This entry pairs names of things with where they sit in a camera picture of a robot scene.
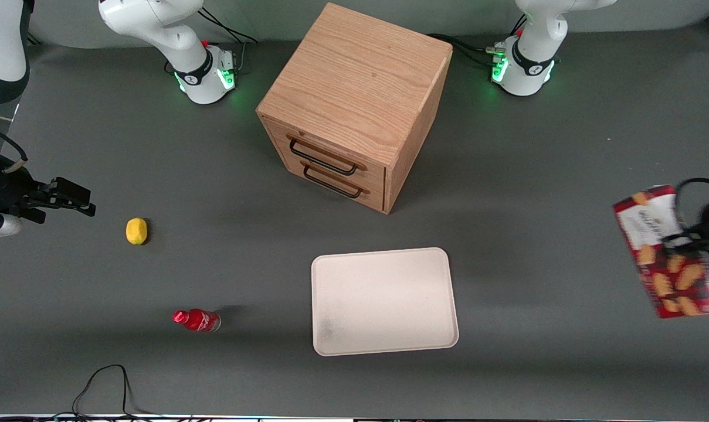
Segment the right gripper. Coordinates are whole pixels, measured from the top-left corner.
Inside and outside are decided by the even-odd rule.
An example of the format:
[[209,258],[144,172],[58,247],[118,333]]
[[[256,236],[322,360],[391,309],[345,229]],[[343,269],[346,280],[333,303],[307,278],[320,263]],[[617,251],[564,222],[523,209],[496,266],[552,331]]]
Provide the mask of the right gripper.
[[36,224],[44,224],[42,208],[72,209],[88,217],[95,216],[96,206],[90,201],[91,192],[68,179],[57,177],[48,184],[35,181],[25,164],[27,158],[15,161],[0,157],[0,213],[16,215]]

